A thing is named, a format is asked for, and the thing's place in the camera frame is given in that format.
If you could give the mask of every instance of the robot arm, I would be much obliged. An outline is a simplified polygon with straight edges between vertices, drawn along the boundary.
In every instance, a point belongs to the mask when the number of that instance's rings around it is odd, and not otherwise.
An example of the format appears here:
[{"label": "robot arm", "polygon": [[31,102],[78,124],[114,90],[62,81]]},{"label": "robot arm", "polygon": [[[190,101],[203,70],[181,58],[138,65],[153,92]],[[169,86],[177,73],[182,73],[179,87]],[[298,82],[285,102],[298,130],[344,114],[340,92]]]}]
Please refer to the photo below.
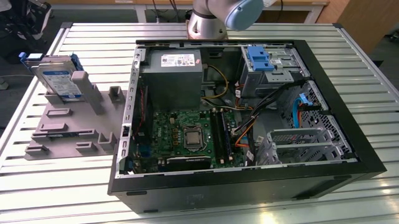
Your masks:
[{"label": "robot arm", "polygon": [[263,11],[263,0],[195,0],[189,22],[194,39],[223,39],[226,27],[247,29]]}]

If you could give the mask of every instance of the sticker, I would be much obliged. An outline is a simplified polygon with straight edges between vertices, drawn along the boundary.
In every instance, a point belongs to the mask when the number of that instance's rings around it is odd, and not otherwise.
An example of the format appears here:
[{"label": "sticker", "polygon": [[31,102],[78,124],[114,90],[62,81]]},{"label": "sticker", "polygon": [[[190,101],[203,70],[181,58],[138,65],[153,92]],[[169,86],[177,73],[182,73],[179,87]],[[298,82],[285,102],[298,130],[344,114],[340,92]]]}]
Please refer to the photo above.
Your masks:
[{"label": "sticker", "polygon": [[280,59],[271,59],[270,61],[271,61],[273,64],[281,64],[282,63],[282,60],[280,60]]},{"label": "sticker", "polygon": [[242,98],[242,91],[237,90],[237,98]]},{"label": "sticker", "polygon": [[262,136],[258,136],[258,138],[257,138],[257,142],[259,142],[259,143],[263,142],[263,139],[265,139],[265,138],[263,138]]},{"label": "sticker", "polygon": [[194,54],[162,56],[162,67],[185,67],[185,66],[195,66]]},{"label": "sticker", "polygon": [[250,150],[247,151],[247,158],[254,161],[254,154],[250,152]]},{"label": "sticker", "polygon": [[58,95],[66,101],[78,101],[82,97],[82,92],[77,84],[71,81],[71,74],[69,71],[45,71],[43,77],[50,86],[58,92]]}]

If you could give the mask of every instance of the aluminum table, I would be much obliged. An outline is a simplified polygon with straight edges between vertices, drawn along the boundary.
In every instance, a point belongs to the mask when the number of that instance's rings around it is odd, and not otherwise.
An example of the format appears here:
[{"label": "aluminum table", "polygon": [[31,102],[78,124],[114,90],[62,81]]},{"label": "aluminum table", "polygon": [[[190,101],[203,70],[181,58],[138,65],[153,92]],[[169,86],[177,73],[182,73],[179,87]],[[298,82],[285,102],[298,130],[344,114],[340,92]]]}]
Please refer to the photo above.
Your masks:
[{"label": "aluminum table", "polygon": [[[135,214],[107,195],[113,156],[25,160],[47,99],[35,78],[0,139],[0,222],[398,223],[399,93],[342,28],[257,24],[230,39],[305,39],[389,171],[317,200]],[[129,86],[137,39],[185,39],[185,24],[77,23],[50,54],[74,51],[101,90]]]}]

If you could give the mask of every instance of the power supply label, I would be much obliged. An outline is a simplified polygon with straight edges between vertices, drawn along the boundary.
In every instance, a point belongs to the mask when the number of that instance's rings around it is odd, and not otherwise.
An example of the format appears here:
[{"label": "power supply label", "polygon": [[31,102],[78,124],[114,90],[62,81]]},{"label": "power supply label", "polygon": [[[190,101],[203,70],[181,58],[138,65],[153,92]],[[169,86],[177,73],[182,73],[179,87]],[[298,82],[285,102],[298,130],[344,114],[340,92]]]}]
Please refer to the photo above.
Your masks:
[{"label": "power supply label", "polygon": [[49,84],[63,97],[65,101],[78,101],[82,97],[79,87],[71,80],[71,74],[69,71],[45,71],[43,77]]},{"label": "power supply label", "polygon": [[185,66],[195,66],[194,54],[162,56],[162,67],[185,67]]}]

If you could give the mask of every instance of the motherboard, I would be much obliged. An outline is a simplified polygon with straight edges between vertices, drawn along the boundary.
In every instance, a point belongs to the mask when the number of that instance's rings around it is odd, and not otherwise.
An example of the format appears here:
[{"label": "motherboard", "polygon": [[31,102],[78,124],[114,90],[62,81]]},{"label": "motherboard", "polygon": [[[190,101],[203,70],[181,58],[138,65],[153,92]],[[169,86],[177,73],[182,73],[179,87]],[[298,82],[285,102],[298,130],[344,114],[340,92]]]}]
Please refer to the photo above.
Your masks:
[{"label": "motherboard", "polygon": [[143,172],[245,166],[230,137],[235,127],[231,110],[155,112],[153,144],[139,146]]}]

